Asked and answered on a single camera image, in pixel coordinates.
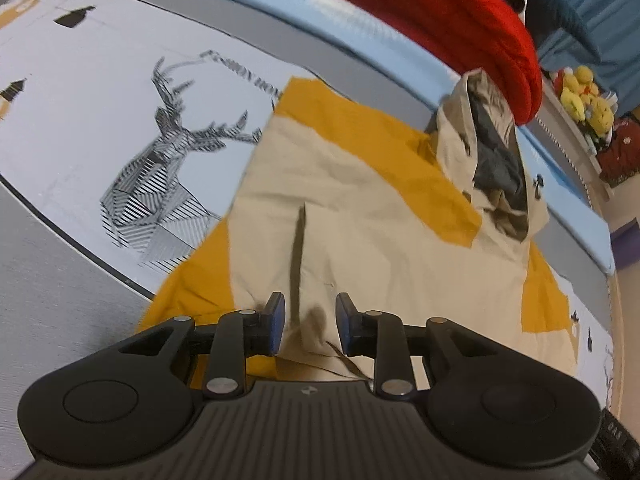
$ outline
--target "stuffed toy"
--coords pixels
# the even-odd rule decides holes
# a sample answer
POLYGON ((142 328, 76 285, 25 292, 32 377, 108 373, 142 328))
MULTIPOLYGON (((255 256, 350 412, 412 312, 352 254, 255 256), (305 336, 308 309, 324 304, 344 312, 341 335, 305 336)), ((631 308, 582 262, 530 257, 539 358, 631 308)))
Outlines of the stuffed toy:
POLYGON ((564 78, 562 78, 562 90, 565 88, 568 88, 571 92, 580 96, 584 94, 585 85, 581 85, 574 74, 566 74, 564 78))
MULTIPOLYGON (((571 67, 561 68, 558 72, 551 73, 551 81, 558 97, 564 88, 568 88, 581 98, 583 95, 594 97, 600 95, 600 89, 593 81, 593 71, 588 66, 580 65, 575 71, 571 67)), ((591 102, 591 97, 584 97, 582 101, 588 104, 591 102)))
POLYGON ((588 66, 580 65, 575 69, 575 78, 580 85, 583 85, 582 94, 591 94, 593 96, 600 95, 598 85, 593 81, 593 71, 588 66))
POLYGON ((607 137, 613 127, 613 111, 602 97, 594 97, 584 113, 589 126, 597 136, 607 137))
POLYGON ((580 99, 580 96, 564 87, 560 94, 560 102, 562 106, 575 122, 579 123, 585 119, 584 115, 584 103, 580 99))

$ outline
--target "red blanket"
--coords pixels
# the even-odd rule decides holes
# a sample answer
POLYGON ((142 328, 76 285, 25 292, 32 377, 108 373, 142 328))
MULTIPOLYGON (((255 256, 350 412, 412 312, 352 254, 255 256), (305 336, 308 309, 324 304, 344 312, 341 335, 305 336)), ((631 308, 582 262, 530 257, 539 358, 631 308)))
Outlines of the red blanket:
POLYGON ((420 44, 458 73, 484 68, 518 124, 542 102, 533 40, 503 0, 349 0, 420 44))

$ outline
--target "cloth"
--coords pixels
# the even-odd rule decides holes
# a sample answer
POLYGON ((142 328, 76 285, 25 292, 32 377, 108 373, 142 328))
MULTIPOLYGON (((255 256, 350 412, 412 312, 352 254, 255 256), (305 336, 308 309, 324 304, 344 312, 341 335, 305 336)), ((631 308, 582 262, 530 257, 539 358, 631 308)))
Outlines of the cloth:
POLYGON ((517 124, 542 103, 533 41, 504 0, 349 0, 429 50, 458 73, 483 68, 517 124))
POLYGON ((596 157, 602 167, 600 178, 618 184, 640 171, 640 122, 632 116, 616 119, 613 131, 615 138, 596 157))
MULTIPOLYGON (((490 84, 479 74, 476 92, 490 84)), ((306 365, 314 377, 370 376, 371 360, 339 353, 335 295, 347 291, 361 310, 409 324, 446 316, 572 373, 568 302, 530 241, 546 205, 528 186, 520 242, 494 222, 504 201, 473 189, 476 152, 467 155, 462 142, 476 145, 468 81, 427 136, 322 82, 292 80, 228 216, 168 277, 142 328, 178 314, 216 322, 235 308, 260 309, 279 290, 287 305, 280 364, 306 365)), ((513 118, 504 122, 511 127, 497 130, 516 142, 513 118)), ((251 358, 248 373, 274 376, 276 361, 251 358)))
POLYGON ((503 142, 482 106, 481 98, 470 92, 469 105, 478 136, 478 166, 474 185, 486 194, 501 189, 512 207, 525 210, 527 193, 522 161, 503 142))

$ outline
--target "yellow plush toy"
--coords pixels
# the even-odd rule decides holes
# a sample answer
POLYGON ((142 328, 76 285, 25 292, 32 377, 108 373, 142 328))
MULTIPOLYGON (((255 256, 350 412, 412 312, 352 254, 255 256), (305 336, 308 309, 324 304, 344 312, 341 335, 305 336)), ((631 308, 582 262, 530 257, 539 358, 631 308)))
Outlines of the yellow plush toy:
POLYGON ((564 74, 562 79, 562 91, 567 88, 569 91, 576 95, 581 95, 584 92, 585 85, 580 84, 578 78, 574 74, 564 74))
POLYGON ((613 111, 602 97, 594 97, 587 109, 587 122, 599 137, 606 137, 613 127, 613 111))
POLYGON ((580 100, 583 102, 585 110, 593 102, 595 98, 596 96, 593 94, 582 94, 580 96, 580 100))
POLYGON ((575 69, 574 75, 581 85, 593 83, 593 71, 588 66, 580 65, 575 69))
POLYGON ((578 123, 585 119, 584 103, 578 94, 571 92, 566 86, 562 89, 562 94, 560 94, 560 102, 575 122, 578 123))
POLYGON ((593 96, 600 95, 598 85, 593 82, 593 71, 588 66, 580 65, 575 69, 575 78, 578 81, 578 87, 582 88, 580 95, 591 94, 593 96))

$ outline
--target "round pad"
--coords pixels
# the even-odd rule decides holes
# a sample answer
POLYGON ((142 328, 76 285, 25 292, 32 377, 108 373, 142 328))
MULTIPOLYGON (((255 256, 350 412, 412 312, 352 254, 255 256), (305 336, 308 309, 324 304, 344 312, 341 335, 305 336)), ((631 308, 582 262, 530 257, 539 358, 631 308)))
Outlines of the round pad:
POLYGON ((18 423, 36 454, 76 466, 107 466, 170 443, 192 413, 190 390, 168 367, 153 357, 114 352, 32 384, 20 400, 18 423))
POLYGON ((431 389, 427 409, 449 445, 513 468, 584 457, 600 426, 598 401, 586 386, 508 354, 456 364, 431 389))
POLYGON ((91 381, 73 388, 63 403, 66 412, 82 422, 111 422, 136 407, 138 394, 118 381, 91 381))

